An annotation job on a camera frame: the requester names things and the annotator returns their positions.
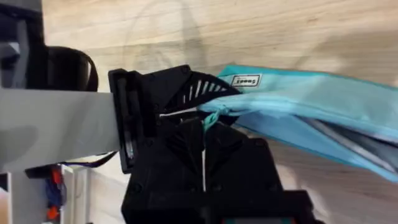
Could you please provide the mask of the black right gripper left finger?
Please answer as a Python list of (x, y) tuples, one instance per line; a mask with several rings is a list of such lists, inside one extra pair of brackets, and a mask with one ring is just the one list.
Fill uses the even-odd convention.
[(203, 125), (200, 119), (156, 126), (156, 135), (138, 149), (129, 184), (134, 192), (201, 192)]

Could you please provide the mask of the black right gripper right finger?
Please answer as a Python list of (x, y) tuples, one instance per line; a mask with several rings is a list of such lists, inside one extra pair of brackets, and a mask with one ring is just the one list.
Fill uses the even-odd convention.
[(283, 191), (265, 139), (216, 123), (205, 135), (206, 189), (212, 192)]

